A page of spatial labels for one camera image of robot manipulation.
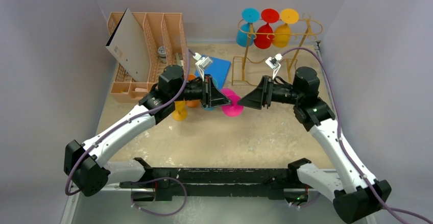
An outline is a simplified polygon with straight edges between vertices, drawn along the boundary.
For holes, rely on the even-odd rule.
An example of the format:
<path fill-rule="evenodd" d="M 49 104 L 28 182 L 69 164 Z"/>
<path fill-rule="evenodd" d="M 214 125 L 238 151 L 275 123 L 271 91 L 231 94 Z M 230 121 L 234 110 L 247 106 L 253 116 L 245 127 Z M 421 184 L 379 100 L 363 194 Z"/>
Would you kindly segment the yellow front wine glass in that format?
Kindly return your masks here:
<path fill-rule="evenodd" d="M 172 118 L 175 121 L 183 121 L 187 118 L 188 112 L 185 101 L 176 101 L 175 110 L 172 113 Z"/>

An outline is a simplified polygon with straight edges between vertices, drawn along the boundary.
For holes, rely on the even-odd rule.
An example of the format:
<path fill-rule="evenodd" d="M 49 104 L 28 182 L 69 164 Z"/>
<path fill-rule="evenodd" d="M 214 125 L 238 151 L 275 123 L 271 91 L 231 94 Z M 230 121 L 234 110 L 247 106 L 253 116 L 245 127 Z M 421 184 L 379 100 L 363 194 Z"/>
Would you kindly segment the light blue front wine glass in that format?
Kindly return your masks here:
<path fill-rule="evenodd" d="M 216 109 L 216 107 L 205 107 L 205 106 L 202 106 L 202 108 L 206 111 L 213 111 Z"/>

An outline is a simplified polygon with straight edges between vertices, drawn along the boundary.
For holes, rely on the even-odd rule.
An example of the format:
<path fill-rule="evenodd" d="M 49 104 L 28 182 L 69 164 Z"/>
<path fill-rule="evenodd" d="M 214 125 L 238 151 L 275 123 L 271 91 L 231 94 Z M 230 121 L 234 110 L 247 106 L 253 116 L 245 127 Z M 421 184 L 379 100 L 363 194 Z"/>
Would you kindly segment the magenta wine glass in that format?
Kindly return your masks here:
<path fill-rule="evenodd" d="M 243 106 L 237 103 L 240 100 L 240 97 L 232 89 L 229 88 L 223 88 L 221 89 L 221 92 L 231 100 L 230 105 L 222 106 L 223 113 L 229 117 L 240 116 L 244 109 Z"/>

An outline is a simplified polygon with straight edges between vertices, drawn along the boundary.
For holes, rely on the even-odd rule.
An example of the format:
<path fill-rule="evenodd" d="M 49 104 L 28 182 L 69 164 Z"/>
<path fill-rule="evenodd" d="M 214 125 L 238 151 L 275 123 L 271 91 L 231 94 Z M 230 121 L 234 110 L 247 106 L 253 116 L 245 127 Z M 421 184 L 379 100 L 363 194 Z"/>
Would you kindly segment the orange wine glass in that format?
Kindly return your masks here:
<path fill-rule="evenodd" d="M 193 79 L 195 79 L 196 76 L 194 74 L 189 74 L 188 75 L 188 81 L 191 81 Z M 185 101 L 185 104 L 187 107 L 190 108 L 196 108 L 200 105 L 200 100 L 191 100 L 191 101 Z"/>

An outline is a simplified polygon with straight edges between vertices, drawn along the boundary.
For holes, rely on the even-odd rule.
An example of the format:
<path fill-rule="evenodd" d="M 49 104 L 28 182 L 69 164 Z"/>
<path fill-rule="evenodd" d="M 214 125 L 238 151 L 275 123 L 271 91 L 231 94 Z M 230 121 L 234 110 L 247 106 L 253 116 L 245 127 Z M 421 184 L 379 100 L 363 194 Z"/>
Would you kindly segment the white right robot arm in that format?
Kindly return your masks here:
<path fill-rule="evenodd" d="M 345 223 L 354 223 L 382 209 L 391 186 L 365 168 L 343 135 L 331 108 L 319 97 L 320 79 L 310 67 L 296 70 L 293 83 L 278 83 L 263 76 L 258 86 L 238 105 L 261 109 L 272 102 L 293 105 L 294 115 L 322 147 L 338 177 L 332 177 L 303 158 L 288 164 L 286 179 L 294 187 L 306 184 L 329 199 Z"/>

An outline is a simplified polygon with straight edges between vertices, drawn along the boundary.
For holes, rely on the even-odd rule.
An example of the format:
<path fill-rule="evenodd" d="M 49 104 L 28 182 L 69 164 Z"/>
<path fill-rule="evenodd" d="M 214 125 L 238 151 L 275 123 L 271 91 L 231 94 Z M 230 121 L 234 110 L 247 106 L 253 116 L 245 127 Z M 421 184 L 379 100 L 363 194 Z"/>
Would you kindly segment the yellow wine glass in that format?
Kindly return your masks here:
<path fill-rule="evenodd" d="M 288 45 L 291 28 L 290 25 L 293 25 L 299 20 L 299 13 L 292 8 L 286 8 L 280 12 L 280 20 L 283 24 L 279 25 L 274 31 L 274 39 L 272 44 L 275 47 L 283 48 Z"/>
<path fill-rule="evenodd" d="M 187 118 L 188 112 L 185 101 L 176 101 L 175 110 L 172 113 L 172 118 L 175 121 L 183 121 Z"/>

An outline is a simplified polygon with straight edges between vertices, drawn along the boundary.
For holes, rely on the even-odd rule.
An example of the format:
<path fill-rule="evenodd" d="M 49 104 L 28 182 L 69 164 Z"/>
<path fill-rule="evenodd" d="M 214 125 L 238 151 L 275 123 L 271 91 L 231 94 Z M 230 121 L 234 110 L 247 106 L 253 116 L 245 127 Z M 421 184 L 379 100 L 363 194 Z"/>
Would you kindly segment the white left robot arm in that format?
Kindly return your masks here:
<path fill-rule="evenodd" d="M 109 160 L 139 134 L 158 125 L 175 110 L 180 101 L 200 101 L 213 108 L 231 104 L 231 100 L 214 84 L 212 76 L 188 81 L 181 66 L 170 65 L 159 75 L 133 109 L 104 132 L 82 142 L 71 141 L 65 148 L 64 172 L 68 179 L 65 193 L 92 196 L 109 184 L 134 182 L 148 187 L 152 182 L 151 168 L 142 159 L 111 163 Z"/>

